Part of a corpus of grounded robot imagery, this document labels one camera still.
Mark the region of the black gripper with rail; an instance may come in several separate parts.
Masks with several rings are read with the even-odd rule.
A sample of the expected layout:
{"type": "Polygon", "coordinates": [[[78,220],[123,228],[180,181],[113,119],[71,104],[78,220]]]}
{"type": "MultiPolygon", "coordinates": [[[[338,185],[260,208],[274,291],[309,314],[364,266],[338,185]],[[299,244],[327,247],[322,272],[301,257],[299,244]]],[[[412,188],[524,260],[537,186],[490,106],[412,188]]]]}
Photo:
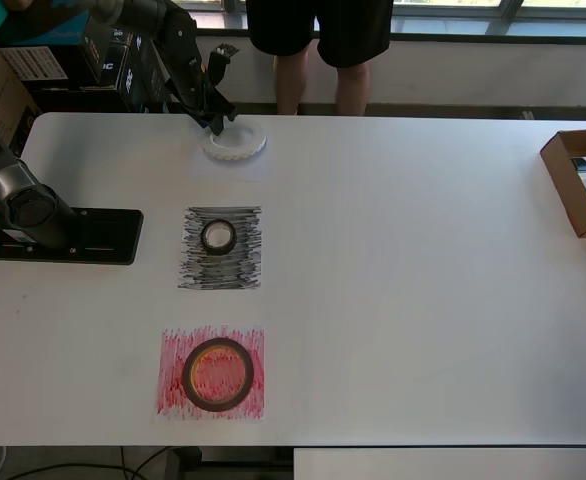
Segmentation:
{"type": "Polygon", "coordinates": [[[200,127],[206,128],[205,120],[211,120],[210,131],[216,136],[221,135],[225,126],[236,117],[236,107],[211,84],[207,75],[196,79],[171,76],[165,87],[200,127]]]}

